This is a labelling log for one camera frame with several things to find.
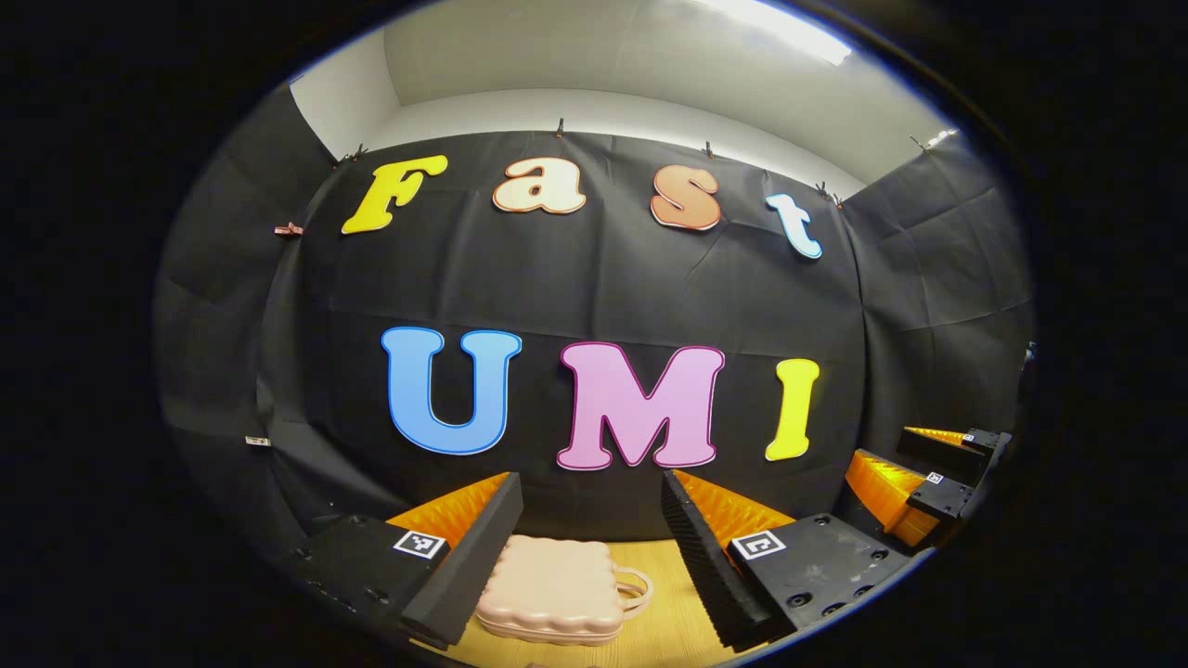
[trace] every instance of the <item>white wall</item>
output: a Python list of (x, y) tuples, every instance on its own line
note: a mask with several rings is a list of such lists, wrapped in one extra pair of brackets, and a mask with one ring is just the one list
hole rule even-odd
[(322, 144), (341, 158), (400, 107), (387, 71), (384, 30), (374, 30), (316, 63), (289, 84), (297, 108)]
[[(756, 127), (671, 102), (598, 90), (537, 88), (430, 100), (396, 109), (364, 145), (377, 150), (453, 134), (556, 130), (560, 118), (565, 119), (565, 131), (573, 132), (637, 137), (693, 149), (704, 149), (708, 140), (715, 155), (802, 183), (823, 179), (841, 198), (865, 187), (836, 165)], [(322, 136), (316, 126), (314, 131)]]

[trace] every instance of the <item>pink case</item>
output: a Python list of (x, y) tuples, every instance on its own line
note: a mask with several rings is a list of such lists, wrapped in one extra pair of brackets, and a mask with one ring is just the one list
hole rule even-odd
[[(646, 585), (619, 582), (631, 573)], [(620, 591), (640, 594), (624, 599)], [(652, 582), (611, 560), (606, 543), (511, 536), (475, 615), (497, 636), (555, 644), (600, 645), (647, 607)]]

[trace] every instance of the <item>wooden table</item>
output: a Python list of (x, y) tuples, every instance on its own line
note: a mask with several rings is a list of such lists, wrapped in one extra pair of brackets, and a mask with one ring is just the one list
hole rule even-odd
[[(462, 641), (449, 650), (421, 647), (478, 668), (525, 668), (530, 663), (548, 668), (701, 668), (739, 656), (718, 642), (676, 541), (607, 544), (615, 563), (643, 571), (656, 587), (647, 610), (627, 620), (609, 644), (563, 647), (501, 638), (484, 630), (472, 616)], [(620, 579), (637, 582), (631, 575)]]

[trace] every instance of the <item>letter m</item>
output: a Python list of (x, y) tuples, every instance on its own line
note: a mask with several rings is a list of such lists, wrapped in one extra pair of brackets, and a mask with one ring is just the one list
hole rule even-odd
[(602, 422), (627, 466), (637, 466), (668, 423), (664, 443), (652, 460), (665, 467), (697, 466), (714, 459), (709, 443), (714, 380), (726, 364), (721, 351), (681, 348), (670, 359), (651, 395), (645, 396), (623, 348), (614, 344), (574, 344), (561, 351), (574, 371), (574, 430), (557, 464), (576, 471), (611, 465), (602, 448)]

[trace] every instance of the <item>white label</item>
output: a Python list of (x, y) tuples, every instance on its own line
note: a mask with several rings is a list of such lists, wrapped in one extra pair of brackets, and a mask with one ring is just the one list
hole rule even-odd
[(415, 554), (422, 559), (432, 559), (443, 544), (446, 544), (446, 538), (441, 536), (409, 531), (392, 546), (392, 549)]
[(760, 531), (750, 536), (742, 536), (741, 538), (734, 538), (731, 542), (742, 554), (742, 559), (747, 561), (784, 549), (784, 543), (779, 542), (779, 538), (771, 531)]

